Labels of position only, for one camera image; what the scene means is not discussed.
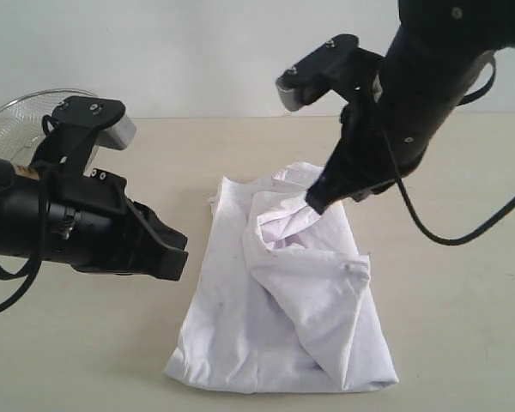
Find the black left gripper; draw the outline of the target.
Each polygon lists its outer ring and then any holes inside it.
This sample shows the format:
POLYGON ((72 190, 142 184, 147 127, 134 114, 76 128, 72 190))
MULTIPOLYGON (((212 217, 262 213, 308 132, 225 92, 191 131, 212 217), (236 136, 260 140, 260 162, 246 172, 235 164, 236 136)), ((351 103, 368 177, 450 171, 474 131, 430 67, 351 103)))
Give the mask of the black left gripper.
POLYGON ((89 247, 90 258, 73 269, 119 276, 147 275, 177 282, 188 259, 187 237, 162 223, 148 206, 123 197, 124 213, 107 219, 89 247))

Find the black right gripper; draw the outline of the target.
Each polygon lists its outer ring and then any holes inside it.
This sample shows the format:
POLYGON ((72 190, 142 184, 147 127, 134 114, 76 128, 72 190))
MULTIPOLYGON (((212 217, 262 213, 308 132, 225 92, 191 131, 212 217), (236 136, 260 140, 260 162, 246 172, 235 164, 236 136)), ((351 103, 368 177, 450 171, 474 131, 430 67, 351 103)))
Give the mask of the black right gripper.
POLYGON ((348 103, 340 114, 340 139, 306 203, 322 215, 346 198, 356 202, 380 194, 412 173, 412 117, 388 106, 348 103))

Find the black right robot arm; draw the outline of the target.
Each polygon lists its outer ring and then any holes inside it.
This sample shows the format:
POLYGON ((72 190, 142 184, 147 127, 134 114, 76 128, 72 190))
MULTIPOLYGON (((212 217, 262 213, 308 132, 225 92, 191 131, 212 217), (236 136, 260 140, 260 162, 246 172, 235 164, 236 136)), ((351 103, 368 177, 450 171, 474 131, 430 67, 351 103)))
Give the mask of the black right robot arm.
POLYGON ((342 136, 306 202, 318 213, 411 174, 494 54, 515 48, 515 1, 402 1, 384 56, 356 40, 300 62, 305 102, 331 88, 348 101, 342 136))

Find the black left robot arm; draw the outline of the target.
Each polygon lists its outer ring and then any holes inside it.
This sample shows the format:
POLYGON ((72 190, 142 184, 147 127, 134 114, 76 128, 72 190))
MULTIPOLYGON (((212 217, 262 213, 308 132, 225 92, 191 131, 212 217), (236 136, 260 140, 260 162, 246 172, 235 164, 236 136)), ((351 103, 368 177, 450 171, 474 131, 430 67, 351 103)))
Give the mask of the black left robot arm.
MULTIPOLYGON (((27 258, 36 246, 42 175, 0 159, 0 255, 27 258)), ((177 281, 188 258, 186 236, 129 199, 126 184, 100 169, 88 176, 54 172, 47 184, 43 259, 82 273, 177 281)))

